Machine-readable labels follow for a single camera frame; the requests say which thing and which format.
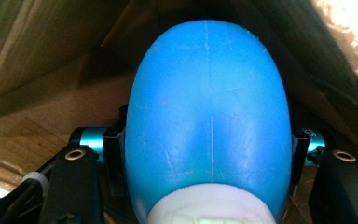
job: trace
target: white base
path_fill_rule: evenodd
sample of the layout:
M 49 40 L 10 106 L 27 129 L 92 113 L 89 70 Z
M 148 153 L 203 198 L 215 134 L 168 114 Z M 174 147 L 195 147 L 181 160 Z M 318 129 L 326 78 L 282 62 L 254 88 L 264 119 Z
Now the white base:
M 275 223 L 267 206 L 243 189 L 223 184 L 199 184 L 179 189 L 150 211 L 148 224 Z

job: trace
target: blue ball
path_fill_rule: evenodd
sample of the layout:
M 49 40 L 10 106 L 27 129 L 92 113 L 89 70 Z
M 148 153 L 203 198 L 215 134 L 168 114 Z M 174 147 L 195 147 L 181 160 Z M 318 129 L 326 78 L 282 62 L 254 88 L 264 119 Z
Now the blue ball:
M 126 173 L 143 223 L 165 195 L 200 183 L 245 189 L 278 219 L 291 169 L 279 72 L 246 29 L 222 21 L 174 26 L 150 47 L 133 83 Z

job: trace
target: screw hole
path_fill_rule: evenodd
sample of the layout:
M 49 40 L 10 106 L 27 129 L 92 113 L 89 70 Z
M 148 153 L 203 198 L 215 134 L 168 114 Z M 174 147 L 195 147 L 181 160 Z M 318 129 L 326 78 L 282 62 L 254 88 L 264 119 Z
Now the screw hole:
M 352 156 L 352 154 L 341 150 L 334 150 L 333 155 L 342 161 L 347 161 L 347 162 L 356 161 L 356 157 Z
M 85 154 L 86 152 L 83 149 L 75 149 L 66 153 L 65 158 L 68 161 L 75 161 L 82 158 Z

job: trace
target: white cable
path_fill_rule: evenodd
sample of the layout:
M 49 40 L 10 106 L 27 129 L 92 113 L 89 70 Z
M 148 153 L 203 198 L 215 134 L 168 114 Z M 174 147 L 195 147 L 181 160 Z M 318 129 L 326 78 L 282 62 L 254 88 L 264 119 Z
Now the white cable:
M 40 183 L 43 197 L 48 194 L 48 179 L 44 175 L 40 174 L 39 172 L 31 172 L 22 178 L 22 182 L 26 179 L 33 179 Z

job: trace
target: cardboard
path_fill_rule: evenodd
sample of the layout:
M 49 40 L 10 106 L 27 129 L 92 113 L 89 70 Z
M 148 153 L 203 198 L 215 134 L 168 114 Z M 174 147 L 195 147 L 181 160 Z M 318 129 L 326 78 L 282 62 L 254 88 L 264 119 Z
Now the cardboard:
M 0 1 L 0 95 L 98 47 L 126 1 Z

